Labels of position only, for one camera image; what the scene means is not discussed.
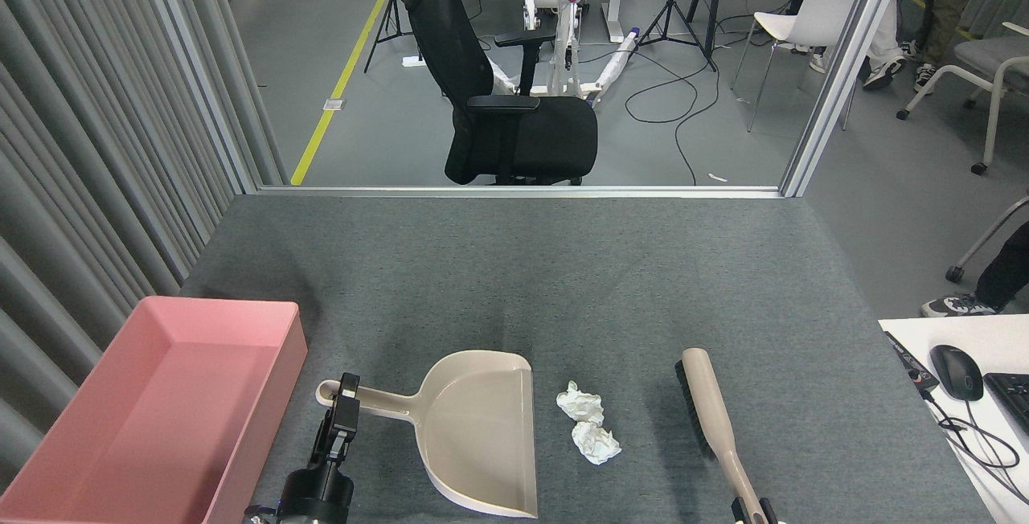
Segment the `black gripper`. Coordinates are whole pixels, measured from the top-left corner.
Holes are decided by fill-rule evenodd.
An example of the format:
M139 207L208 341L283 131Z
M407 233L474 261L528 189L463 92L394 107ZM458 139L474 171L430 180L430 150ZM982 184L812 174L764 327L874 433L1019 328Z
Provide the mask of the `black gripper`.
M355 491L353 481L339 471L349 444L358 431L360 377L344 373L338 382L320 385L320 403L330 408L319 424L309 468L285 480L278 505L280 523L346 523Z

